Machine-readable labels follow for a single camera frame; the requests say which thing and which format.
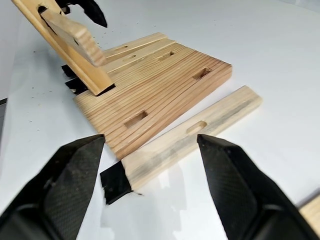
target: wooden stick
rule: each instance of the wooden stick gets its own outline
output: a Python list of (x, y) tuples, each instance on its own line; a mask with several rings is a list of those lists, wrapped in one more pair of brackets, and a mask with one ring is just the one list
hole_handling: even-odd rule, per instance
[(197, 148), (197, 134), (215, 136), (262, 103), (243, 86), (152, 142), (123, 158), (122, 165), (132, 190), (138, 190)]
[(72, 46), (92, 65), (100, 67), (107, 63), (104, 53), (85, 26), (45, 7), (42, 7), (40, 15), (55, 34)]

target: white table surface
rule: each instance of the white table surface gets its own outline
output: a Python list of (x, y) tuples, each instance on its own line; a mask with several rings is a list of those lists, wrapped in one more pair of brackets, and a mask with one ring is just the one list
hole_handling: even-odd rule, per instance
[[(276, 0), (98, 0), (109, 28), (73, 7), (103, 49), (162, 32), (233, 65), (232, 78), (164, 131), (248, 85), (264, 102), (222, 134), (296, 205), (320, 187), (320, 14)], [(96, 133), (64, 85), (63, 62), (24, 20), (1, 146), (0, 212), (61, 146)], [(99, 172), (115, 162), (105, 147)], [(104, 205), (100, 178), (79, 240), (224, 240), (197, 150)]]

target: wooden block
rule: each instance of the wooden block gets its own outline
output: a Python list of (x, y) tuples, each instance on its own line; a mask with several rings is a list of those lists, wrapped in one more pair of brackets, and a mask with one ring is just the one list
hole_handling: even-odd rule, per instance
[(62, 40), (92, 65), (99, 67), (107, 63), (104, 53), (85, 26), (50, 9), (44, 9), (40, 15)]
[(320, 195), (301, 207), (300, 213), (320, 238)]
[(59, 14), (61, 8), (55, 0), (12, 0), (29, 22), (38, 30), (44, 39), (63, 58), (88, 89), (98, 95), (113, 85), (112, 80), (102, 67), (95, 67), (82, 57), (72, 46), (68, 45), (47, 26), (38, 13), (39, 6)]
[(119, 159), (141, 147), (232, 74), (230, 64), (168, 39), (155, 41), (147, 48), (152, 49), (149, 54), (143, 48), (131, 52), (143, 60), (130, 61), (120, 71), (125, 58), (112, 63), (114, 68), (107, 71), (116, 85), (114, 89), (99, 97), (90, 92), (75, 97)]
[(121, 162), (132, 190), (136, 191), (197, 149), (197, 135), (216, 136), (262, 103), (243, 86), (217, 103), (124, 157)]
[(157, 41), (160, 41), (162, 39), (168, 38), (166, 35), (164, 35), (161, 32), (157, 32), (139, 39), (136, 39), (134, 41), (127, 42), (125, 44), (122, 44), (120, 46), (116, 46), (110, 49), (107, 49), (103, 51), (104, 56), (108, 63), (115, 61), (119, 58), (122, 58), (124, 56), (128, 56), (132, 52), (135, 52), (139, 49), (145, 48), (146, 46), (153, 44)]

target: wood grain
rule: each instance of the wood grain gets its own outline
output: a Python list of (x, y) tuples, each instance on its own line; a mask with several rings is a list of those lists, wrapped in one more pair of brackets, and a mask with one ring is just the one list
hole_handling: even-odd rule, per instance
[(47, 26), (38, 13), (38, 7), (44, 6), (55, 13), (60, 13), (61, 8), (55, 0), (12, 0), (29, 22), (37, 29), (44, 39), (63, 58), (68, 66), (84, 82), (88, 89), (98, 95), (109, 86), (113, 85), (112, 80), (102, 67), (95, 67), (82, 57), (74, 48), (68, 45)]
[(320, 238), (320, 195), (301, 207), (300, 213)]
[(107, 63), (104, 53), (85, 26), (50, 9), (46, 9), (40, 15), (62, 40), (92, 65), (99, 67)]
[(153, 49), (151, 55), (112, 74), (116, 88), (99, 97), (88, 92), (75, 97), (119, 159), (141, 147), (232, 74), (230, 64), (169, 40), (148, 48)]
[(119, 73), (124, 69), (127, 69), (141, 60), (146, 60), (146, 58), (157, 51), (174, 44), (176, 41), (164, 38), (162, 40), (156, 41), (153, 44), (150, 44), (144, 48), (141, 48), (137, 51), (131, 52), (129, 55), (125, 55), (121, 58), (118, 58), (106, 65), (103, 66), (103, 69), (107, 73)]
[(168, 169), (197, 147), (197, 134), (216, 136), (262, 103), (243, 86), (217, 103), (123, 158), (125, 174), (133, 190)]
[(168, 38), (166, 35), (164, 35), (161, 32), (157, 32), (157, 33), (124, 43), (122, 45), (109, 48), (103, 51), (103, 53), (107, 62), (110, 63), (124, 56), (128, 56), (132, 52), (145, 48), (150, 44), (153, 44), (157, 41), (160, 41), (166, 38)]

